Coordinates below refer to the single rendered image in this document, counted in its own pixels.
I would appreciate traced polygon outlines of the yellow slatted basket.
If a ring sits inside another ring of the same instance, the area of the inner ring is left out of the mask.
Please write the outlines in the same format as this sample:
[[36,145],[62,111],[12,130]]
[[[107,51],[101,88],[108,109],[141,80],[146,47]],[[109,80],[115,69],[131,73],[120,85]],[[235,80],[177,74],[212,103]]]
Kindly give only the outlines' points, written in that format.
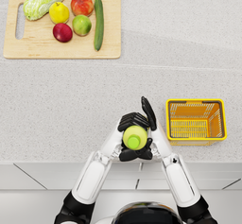
[[210,146],[227,138],[221,99],[168,99],[166,134],[172,146]]

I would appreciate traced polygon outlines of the green napa cabbage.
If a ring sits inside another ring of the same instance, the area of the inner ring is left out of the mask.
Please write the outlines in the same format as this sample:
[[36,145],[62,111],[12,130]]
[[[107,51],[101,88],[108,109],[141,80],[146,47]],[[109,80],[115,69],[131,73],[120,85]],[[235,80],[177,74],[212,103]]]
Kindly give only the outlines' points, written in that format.
[[38,20],[49,11],[53,3],[62,1],[63,0],[25,0],[23,5],[24,15],[29,21]]

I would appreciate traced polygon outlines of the dark round robot body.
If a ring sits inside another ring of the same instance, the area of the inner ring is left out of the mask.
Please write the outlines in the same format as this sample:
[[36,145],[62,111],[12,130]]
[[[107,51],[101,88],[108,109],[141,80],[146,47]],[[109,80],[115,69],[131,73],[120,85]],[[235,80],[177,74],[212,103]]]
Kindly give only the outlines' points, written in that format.
[[183,224],[169,207],[158,202],[134,202],[114,216],[112,224]]

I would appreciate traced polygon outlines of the green cucumber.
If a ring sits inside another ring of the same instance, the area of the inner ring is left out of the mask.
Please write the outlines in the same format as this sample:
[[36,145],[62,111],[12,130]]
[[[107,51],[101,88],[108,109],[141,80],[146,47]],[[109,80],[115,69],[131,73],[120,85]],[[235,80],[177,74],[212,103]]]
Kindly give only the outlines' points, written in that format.
[[104,36],[104,11],[102,0],[95,0],[95,40],[94,47],[96,51],[99,51]]

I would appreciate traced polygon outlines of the green tea bottle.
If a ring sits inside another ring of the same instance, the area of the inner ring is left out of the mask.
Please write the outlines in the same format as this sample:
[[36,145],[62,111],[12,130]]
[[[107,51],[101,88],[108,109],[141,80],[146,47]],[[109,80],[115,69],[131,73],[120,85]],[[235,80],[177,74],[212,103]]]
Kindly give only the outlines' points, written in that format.
[[123,142],[131,150],[140,150],[147,143],[147,132],[142,127],[130,126],[124,131]]

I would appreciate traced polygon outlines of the dark red plum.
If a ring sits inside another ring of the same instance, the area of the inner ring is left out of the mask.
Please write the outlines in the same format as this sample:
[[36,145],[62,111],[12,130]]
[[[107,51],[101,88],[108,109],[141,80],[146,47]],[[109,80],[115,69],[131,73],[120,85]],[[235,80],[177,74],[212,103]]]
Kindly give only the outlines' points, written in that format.
[[73,31],[69,25],[59,23],[53,27],[53,36],[59,42],[67,43],[72,39]]

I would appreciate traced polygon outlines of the yellow lemon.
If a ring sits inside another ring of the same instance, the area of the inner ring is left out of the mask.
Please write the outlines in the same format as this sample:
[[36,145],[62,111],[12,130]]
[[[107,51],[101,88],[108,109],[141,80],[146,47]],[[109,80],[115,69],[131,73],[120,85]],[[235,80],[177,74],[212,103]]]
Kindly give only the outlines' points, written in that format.
[[70,16],[69,8],[62,2],[55,2],[49,9],[49,16],[54,24],[67,23]]

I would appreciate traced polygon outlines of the wooden cutting board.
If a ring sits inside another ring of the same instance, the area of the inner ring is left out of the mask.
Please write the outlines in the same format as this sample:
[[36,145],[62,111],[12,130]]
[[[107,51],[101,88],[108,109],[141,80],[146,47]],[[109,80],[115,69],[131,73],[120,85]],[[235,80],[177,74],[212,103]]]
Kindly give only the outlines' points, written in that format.
[[[45,15],[37,21],[25,20],[23,38],[16,38],[18,8],[25,0],[9,0],[3,55],[7,59],[117,59],[121,55],[121,0],[102,0],[104,38],[101,48],[94,48],[95,33],[75,34],[68,43],[58,42],[54,24]],[[64,0],[69,5],[71,0]]]

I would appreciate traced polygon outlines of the green apple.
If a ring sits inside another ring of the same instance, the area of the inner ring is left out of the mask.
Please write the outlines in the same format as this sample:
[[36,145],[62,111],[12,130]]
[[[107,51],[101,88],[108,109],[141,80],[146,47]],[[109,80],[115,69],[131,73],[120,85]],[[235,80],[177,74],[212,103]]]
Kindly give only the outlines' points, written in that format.
[[76,34],[85,36],[90,32],[92,23],[87,16],[77,15],[72,21],[72,26]]

